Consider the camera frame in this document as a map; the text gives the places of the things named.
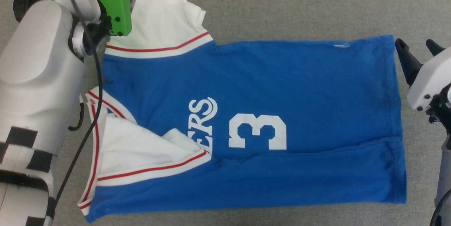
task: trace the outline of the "number 3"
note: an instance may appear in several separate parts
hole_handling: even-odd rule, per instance
[[[269,149],[286,150],[286,125],[279,116],[260,115],[255,118],[253,114],[238,113],[229,122],[229,147],[246,147],[246,140],[238,135],[238,127],[249,124],[252,127],[252,135],[260,135],[263,126],[272,126],[275,130],[274,138],[269,140]]]

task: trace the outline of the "jersey shirt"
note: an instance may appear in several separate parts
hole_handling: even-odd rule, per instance
[[[204,15],[186,0],[137,0],[132,33],[108,45],[79,202],[88,221],[406,202],[392,36],[218,45]]]

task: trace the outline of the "black cable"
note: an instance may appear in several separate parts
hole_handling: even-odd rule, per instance
[[[97,123],[97,119],[99,118],[100,109],[102,108],[102,101],[103,101],[103,86],[102,86],[102,75],[101,75],[101,70],[100,70],[99,56],[97,56],[97,51],[96,51],[96,47],[94,46],[94,41],[92,41],[92,37],[89,34],[89,30],[83,19],[80,9],[77,6],[77,3],[75,2],[75,0],[70,0],[70,2],[74,6],[75,12],[77,13],[77,16],[79,17],[80,22],[84,28],[84,32],[86,33],[86,38],[89,43],[89,47],[92,49],[92,51],[94,53],[95,70],[97,72],[97,81],[99,83],[99,104],[97,105],[97,110],[95,111],[95,115],[94,115],[94,119],[92,120],[92,124],[89,127],[89,129],[87,130],[85,137],[83,138],[83,140],[79,146],[79,149],[77,150],[77,153],[75,154],[74,159],[72,160],[72,163],[70,164],[69,169],[67,170],[66,176],[64,177],[64,180],[63,180],[63,183],[61,184],[60,190],[58,191],[58,194],[56,195],[56,203],[57,204],[58,204],[58,201],[60,200],[60,197],[64,190],[64,187],[66,186],[67,181],[69,180],[69,176],[72,173],[72,170],[74,169],[75,163],[77,162],[77,159],[79,158],[80,153],[81,153],[89,135],[91,134],[92,130],[95,127],[95,124]]]
[[[441,207],[443,207],[443,204],[446,202],[446,200],[451,196],[451,189],[449,189],[443,197],[440,199],[440,201],[437,203],[437,206],[435,207],[434,213],[432,214],[431,223],[430,226],[435,226],[435,221],[438,218],[438,213],[440,213]]]
[[[83,124],[83,118],[84,118],[84,103],[80,103],[79,123],[75,127],[69,126],[69,131],[77,131],[78,129],[80,129],[80,127],[82,127],[82,124]]]

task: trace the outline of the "blue fabric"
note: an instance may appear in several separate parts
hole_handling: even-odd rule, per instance
[[[393,37],[354,42],[206,43],[158,59],[106,55],[104,89],[158,135],[172,128],[212,147],[212,160],[175,176],[97,187],[88,221],[111,213],[342,202],[406,202],[401,99]],[[217,113],[189,129],[189,109]],[[277,116],[286,149],[270,149],[279,125],[230,147],[237,114]]]

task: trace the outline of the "gray fabric surface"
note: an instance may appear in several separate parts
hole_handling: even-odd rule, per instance
[[[450,0],[189,0],[207,11],[204,27],[218,43],[262,39],[356,39],[392,33],[403,38],[422,61],[431,57],[425,40],[451,43]],[[0,49],[16,28],[12,0],[0,0]],[[406,205],[358,203],[312,207],[256,208],[108,216],[96,226],[131,225],[428,225],[433,212],[440,165],[443,127],[430,125],[423,113],[411,110],[403,97],[402,118],[407,157]],[[85,89],[97,84],[93,61]],[[87,130],[68,133],[58,164],[58,185]],[[89,174],[92,140],[77,162],[56,209],[56,226],[87,225],[76,202]],[[331,189],[326,195],[334,195]]]

